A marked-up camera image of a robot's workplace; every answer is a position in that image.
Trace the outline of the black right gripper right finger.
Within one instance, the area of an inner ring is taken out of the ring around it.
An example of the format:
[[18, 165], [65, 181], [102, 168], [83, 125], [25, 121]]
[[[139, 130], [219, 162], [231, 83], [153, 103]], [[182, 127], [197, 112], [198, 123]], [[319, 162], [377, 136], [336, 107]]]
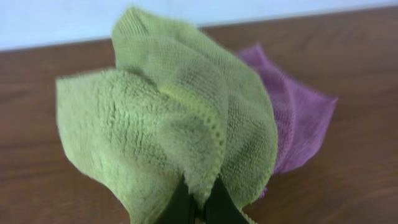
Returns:
[[205, 204], [206, 224], [249, 224], [235, 207], [220, 177], [215, 180]]

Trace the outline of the light green microfiber cloth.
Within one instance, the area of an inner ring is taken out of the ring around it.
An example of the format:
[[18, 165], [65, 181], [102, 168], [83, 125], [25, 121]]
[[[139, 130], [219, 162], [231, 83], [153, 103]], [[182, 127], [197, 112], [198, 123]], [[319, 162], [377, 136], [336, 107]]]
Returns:
[[216, 179], [238, 210], [257, 200], [278, 150], [259, 75], [195, 26], [136, 7], [112, 43], [114, 68], [56, 81], [68, 160], [110, 189], [132, 223], [154, 223], [180, 180], [200, 208]]

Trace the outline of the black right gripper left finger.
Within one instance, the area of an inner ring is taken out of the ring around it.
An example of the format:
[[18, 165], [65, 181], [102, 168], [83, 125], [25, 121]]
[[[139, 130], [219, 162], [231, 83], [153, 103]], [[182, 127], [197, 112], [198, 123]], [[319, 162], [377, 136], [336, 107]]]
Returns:
[[195, 224], [196, 212], [197, 204], [189, 194], [185, 178], [182, 176], [155, 224]]

